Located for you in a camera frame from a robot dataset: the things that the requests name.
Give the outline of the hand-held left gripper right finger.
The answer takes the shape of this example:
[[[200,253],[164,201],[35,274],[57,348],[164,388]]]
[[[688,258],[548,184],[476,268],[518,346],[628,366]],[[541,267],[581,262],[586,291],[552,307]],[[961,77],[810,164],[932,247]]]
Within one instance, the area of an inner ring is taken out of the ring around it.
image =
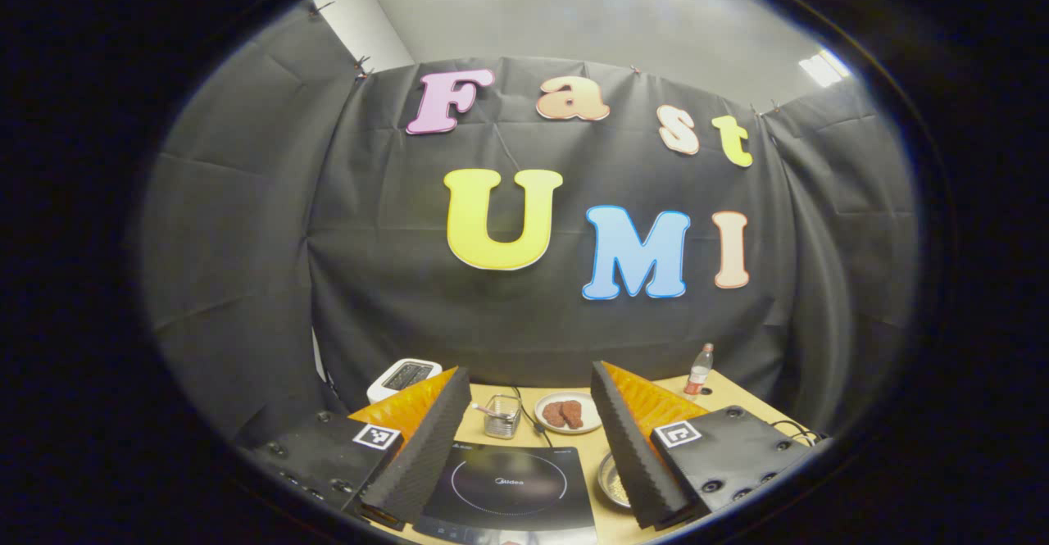
[[[735,508],[825,451],[819,434],[785,434],[742,406],[705,410],[605,361],[591,395],[642,529]]]

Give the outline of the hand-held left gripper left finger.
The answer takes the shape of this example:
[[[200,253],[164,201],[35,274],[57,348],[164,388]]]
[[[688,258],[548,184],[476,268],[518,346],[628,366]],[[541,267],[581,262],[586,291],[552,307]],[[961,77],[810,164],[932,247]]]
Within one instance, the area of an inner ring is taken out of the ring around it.
[[[265,408],[238,446],[331,513],[403,529],[438,484],[470,401],[468,370],[452,367],[352,414],[297,401]]]

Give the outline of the steel pot with black handle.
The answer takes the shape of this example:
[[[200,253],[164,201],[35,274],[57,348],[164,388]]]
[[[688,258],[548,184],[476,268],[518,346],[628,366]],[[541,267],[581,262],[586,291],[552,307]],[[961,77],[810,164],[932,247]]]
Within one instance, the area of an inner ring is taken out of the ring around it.
[[[631,507],[629,496],[620,477],[618,467],[611,452],[604,456],[598,467],[598,486],[604,496],[607,497],[618,507],[629,509]]]

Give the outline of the black induction cooktop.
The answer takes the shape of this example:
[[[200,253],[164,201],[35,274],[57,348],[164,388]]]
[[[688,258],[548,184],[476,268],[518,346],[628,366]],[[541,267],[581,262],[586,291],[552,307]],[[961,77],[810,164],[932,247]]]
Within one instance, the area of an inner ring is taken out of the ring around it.
[[[598,545],[574,446],[453,442],[413,529],[456,545]]]

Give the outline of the round white plate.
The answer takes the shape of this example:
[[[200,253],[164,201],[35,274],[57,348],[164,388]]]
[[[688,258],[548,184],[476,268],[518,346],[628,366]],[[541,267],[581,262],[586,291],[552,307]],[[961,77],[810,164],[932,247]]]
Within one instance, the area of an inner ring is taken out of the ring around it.
[[[541,411],[545,404],[550,401],[565,401],[565,400],[577,400],[582,404],[582,421],[584,426],[580,429],[570,429],[568,426],[565,428],[552,428],[543,421],[541,417]],[[561,434],[586,434],[593,430],[599,429],[601,426],[601,419],[598,415],[596,404],[588,393],[578,392],[578,391],[559,391],[548,394],[543,398],[540,398],[536,406],[534,407],[534,414],[536,415],[537,421],[540,426],[544,426],[545,429],[550,429],[552,432]]]

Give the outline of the white toaster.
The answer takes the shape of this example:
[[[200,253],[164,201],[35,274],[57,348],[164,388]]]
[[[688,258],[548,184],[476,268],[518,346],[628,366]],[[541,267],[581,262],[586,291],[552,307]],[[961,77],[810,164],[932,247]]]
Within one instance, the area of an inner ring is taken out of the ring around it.
[[[383,374],[374,378],[367,389],[366,396],[370,399],[370,404],[377,404],[418,382],[438,376],[442,372],[443,368],[437,362],[403,358],[394,362]]]

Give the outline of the clear plastic water bottle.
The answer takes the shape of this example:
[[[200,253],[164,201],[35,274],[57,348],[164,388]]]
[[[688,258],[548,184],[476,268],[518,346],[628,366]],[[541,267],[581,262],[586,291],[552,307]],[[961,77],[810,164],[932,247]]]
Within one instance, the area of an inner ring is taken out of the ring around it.
[[[706,380],[713,367],[713,344],[705,343],[700,354],[697,355],[692,366],[690,366],[687,382],[684,385],[684,396],[689,400],[694,400],[703,392]]]

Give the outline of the small ceiling light panel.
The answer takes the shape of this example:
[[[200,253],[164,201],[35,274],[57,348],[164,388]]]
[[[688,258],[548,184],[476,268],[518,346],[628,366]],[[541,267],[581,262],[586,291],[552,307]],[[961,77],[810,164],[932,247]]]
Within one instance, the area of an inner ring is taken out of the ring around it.
[[[844,63],[827,49],[799,60],[798,65],[820,87],[829,87],[851,77]]]

